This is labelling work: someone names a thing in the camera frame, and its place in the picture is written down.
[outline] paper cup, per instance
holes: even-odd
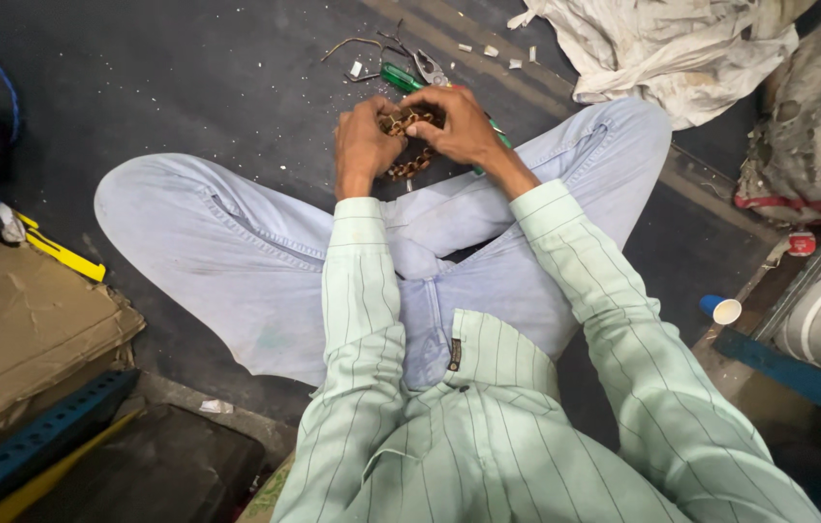
[[[729,325],[737,321],[743,312],[740,302],[714,294],[701,298],[698,306],[705,315],[712,317],[713,321],[720,325]]]

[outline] person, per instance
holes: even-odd
[[[340,116],[332,216],[181,154],[101,182],[114,245],[253,373],[318,385],[273,521],[821,521],[712,386],[620,249],[670,143],[661,109],[594,105],[507,149],[465,89],[417,123],[469,173],[397,198],[375,97]],[[453,251],[496,238],[459,263]],[[569,423],[579,325],[620,429]]]

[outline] light green striped shirt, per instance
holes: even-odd
[[[351,198],[323,272],[326,381],[273,521],[821,521],[566,186],[511,209],[584,324],[620,453],[571,426],[554,363],[491,315],[457,310],[458,369],[408,391],[379,202]]]

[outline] light blue jeans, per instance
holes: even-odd
[[[658,106],[623,99],[588,107],[517,152],[541,181],[565,180],[590,220],[623,247],[671,133]],[[249,372],[323,382],[320,280],[330,214],[186,154],[125,162],[103,178],[94,208],[123,256],[213,329]],[[407,386],[442,379],[456,308],[495,315],[558,358],[579,324],[491,181],[470,172],[381,210],[404,278]],[[459,264],[441,260],[495,237]]]

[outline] insulation scrap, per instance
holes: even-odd
[[[232,405],[219,399],[207,399],[200,404],[201,412],[212,412],[214,414],[232,414]]]

